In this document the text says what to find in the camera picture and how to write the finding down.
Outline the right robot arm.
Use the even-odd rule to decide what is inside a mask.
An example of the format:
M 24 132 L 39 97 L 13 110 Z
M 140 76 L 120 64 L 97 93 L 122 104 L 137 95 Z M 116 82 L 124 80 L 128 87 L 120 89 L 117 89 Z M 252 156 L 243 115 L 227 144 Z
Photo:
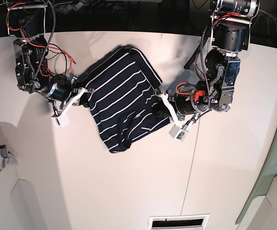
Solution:
M 51 42 L 56 24 L 55 5 L 50 0 L 5 0 L 5 24 L 8 35 L 14 36 L 15 73 L 19 90 L 37 93 L 53 107 L 53 117 L 59 118 L 71 106 L 88 107 L 93 89 L 81 87 L 70 72 L 75 60 L 65 50 Z M 55 73 L 48 67 L 47 55 L 62 55 L 65 69 Z

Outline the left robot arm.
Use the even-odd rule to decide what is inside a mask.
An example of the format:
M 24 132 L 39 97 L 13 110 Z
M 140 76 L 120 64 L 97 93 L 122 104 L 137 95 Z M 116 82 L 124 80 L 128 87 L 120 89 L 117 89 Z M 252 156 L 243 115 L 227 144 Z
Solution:
M 259 6 L 258 0 L 210 2 L 210 21 L 199 46 L 184 66 L 188 69 L 200 59 L 201 68 L 195 68 L 199 81 L 180 83 L 173 92 L 156 91 L 160 101 L 153 109 L 155 115 L 171 117 L 175 124 L 191 115 L 187 121 L 191 124 L 207 112 L 230 110 L 241 65 L 238 54 L 248 49 L 251 23 Z

